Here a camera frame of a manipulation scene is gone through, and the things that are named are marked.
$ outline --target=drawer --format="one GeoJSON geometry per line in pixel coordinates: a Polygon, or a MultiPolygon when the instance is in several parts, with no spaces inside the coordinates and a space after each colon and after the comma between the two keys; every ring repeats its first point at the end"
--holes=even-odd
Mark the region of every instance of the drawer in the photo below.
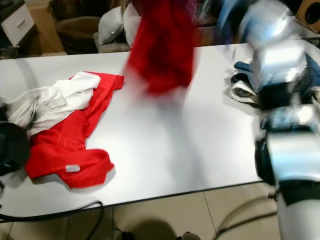
{"type": "Polygon", "coordinates": [[[4,20],[1,26],[11,44],[17,46],[34,24],[27,5],[24,4],[4,20]]]}

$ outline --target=white shirt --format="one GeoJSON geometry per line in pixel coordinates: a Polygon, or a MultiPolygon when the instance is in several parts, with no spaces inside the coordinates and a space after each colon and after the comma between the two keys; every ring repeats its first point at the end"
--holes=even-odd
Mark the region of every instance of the white shirt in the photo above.
{"type": "Polygon", "coordinates": [[[35,114],[30,135],[48,130],[75,110],[86,108],[100,80],[98,75],[81,71],[70,80],[28,90],[8,104],[8,121],[26,128],[35,114]]]}

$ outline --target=floor tile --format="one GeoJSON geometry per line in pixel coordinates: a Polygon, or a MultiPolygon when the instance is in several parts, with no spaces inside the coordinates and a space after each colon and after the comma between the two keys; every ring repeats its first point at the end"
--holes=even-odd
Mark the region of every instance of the floor tile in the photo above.
{"type": "Polygon", "coordinates": [[[66,218],[37,222],[14,222],[8,240],[64,240],[66,218]]]}
{"type": "Polygon", "coordinates": [[[0,224],[0,240],[7,240],[8,239],[11,226],[12,226],[12,222],[0,224]]]}
{"type": "MultiPolygon", "coordinates": [[[[112,207],[103,209],[103,220],[92,237],[92,240],[108,239],[112,230],[112,207]]],[[[66,224],[66,240],[85,240],[99,219],[100,209],[86,210],[68,216],[66,224]]]]}
{"type": "Polygon", "coordinates": [[[201,240],[215,235],[203,192],[116,206],[113,225],[137,240],[175,240],[185,232],[201,240]]]}
{"type": "MultiPolygon", "coordinates": [[[[274,191],[265,183],[248,184],[204,193],[216,230],[224,218],[235,208],[257,197],[268,196],[274,191]]],[[[235,216],[226,226],[256,215],[273,212],[277,205],[273,200],[263,201],[235,216]]],[[[277,217],[259,220],[222,235],[219,240],[280,240],[277,217]]]]}

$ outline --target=black cable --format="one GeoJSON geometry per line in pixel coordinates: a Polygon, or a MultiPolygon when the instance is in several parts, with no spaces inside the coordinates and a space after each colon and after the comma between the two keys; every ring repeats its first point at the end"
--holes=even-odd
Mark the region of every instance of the black cable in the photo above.
{"type": "MultiPolygon", "coordinates": [[[[97,229],[99,228],[102,219],[104,217],[104,205],[101,201],[94,201],[91,202],[87,205],[84,205],[82,207],[76,208],[74,210],[68,211],[69,214],[72,214],[74,212],[78,212],[80,210],[84,210],[87,209],[93,205],[99,205],[99,209],[100,209],[100,214],[99,214],[99,218],[96,221],[96,224],[94,225],[92,231],[89,233],[88,237],[86,238],[86,240],[90,240],[92,238],[92,236],[95,234],[95,232],[97,231],[97,229]]],[[[44,216],[26,216],[26,217],[21,217],[21,216],[8,216],[8,215],[4,215],[4,214],[0,214],[0,219],[3,219],[0,221],[0,224],[3,223],[11,223],[11,222],[37,222],[37,221],[44,221],[44,220],[50,220],[50,219],[55,219],[55,218],[59,218],[59,217],[63,217],[65,216],[66,213],[65,212],[58,212],[58,213],[53,213],[53,214],[48,214],[48,215],[44,215],[44,216]]]]}
{"type": "Polygon", "coordinates": [[[245,202],[244,204],[238,206],[236,209],[231,211],[222,221],[221,225],[219,226],[218,230],[216,231],[216,236],[214,237],[213,240],[217,240],[221,235],[225,234],[226,232],[229,232],[229,231],[231,231],[235,228],[238,228],[240,226],[243,226],[245,224],[249,224],[254,221],[258,221],[258,220],[261,220],[264,218],[269,218],[269,217],[277,215],[277,212],[274,211],[274,212],[270,212],[270,213],[266,213],[266,214],[262,214],[262,215],[258,215],[258,216],[254,216],[254,217],[245,219],[245,220],[237,222],[229,227],[224,227],[231,219],[233,219],[236,215],[243,212],[248,207],[251,207],[255,204],[258,204],[258,203],[266,201],[266,200],[276,200],[277,199],[276,194],[277,193],[269,194],[268,196],[257,197],[255,199],[248,201],[248,202],[245,202]]]}

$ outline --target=clothing tag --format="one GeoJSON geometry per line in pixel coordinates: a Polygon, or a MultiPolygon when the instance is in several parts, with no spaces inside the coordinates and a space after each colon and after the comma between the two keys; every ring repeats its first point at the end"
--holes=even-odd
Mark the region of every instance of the clothing tag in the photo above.
{"type": "Polygon", "coordinates": [[[79,172],[80,166],[79,165],[65,165],[65,171],[67,173],[79,172]]]}

